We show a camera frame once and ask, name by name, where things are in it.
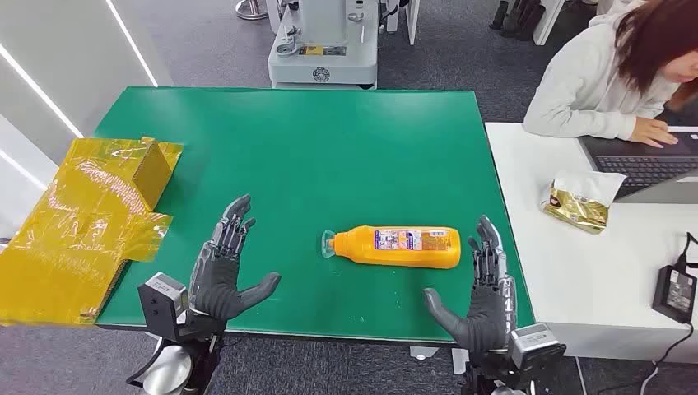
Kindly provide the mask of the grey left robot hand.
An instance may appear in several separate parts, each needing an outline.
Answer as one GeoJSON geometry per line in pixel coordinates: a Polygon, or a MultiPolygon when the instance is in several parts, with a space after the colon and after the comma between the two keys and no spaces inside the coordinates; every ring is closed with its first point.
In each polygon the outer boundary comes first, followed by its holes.
{"type": "Polygon", "coordinates": [[[203,243],[189,283],[189,308],[217,321],[238,317],[269,298],[282,276],[269,272],[254,286],[238,289],[240,257],[254,218],[245,219],[251,208],[248,194],[236,198],[222,212],[212,236],[203,243]]]}

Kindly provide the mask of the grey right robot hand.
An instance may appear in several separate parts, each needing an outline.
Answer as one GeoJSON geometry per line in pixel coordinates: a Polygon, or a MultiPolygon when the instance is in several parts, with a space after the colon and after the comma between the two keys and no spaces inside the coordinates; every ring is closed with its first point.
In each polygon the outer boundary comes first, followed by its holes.
{"type": "Polygon", "coordinates": [[[487,216],[476,225],[478,239],[468,238],[472,248],[473,281],[465,316],[444,307],[433,288],[422,290],[432,318],[464,350],[483,354],[504,350],[517,326],[515,279],[508,273],[507,256],[499,231],[487,216]]]}

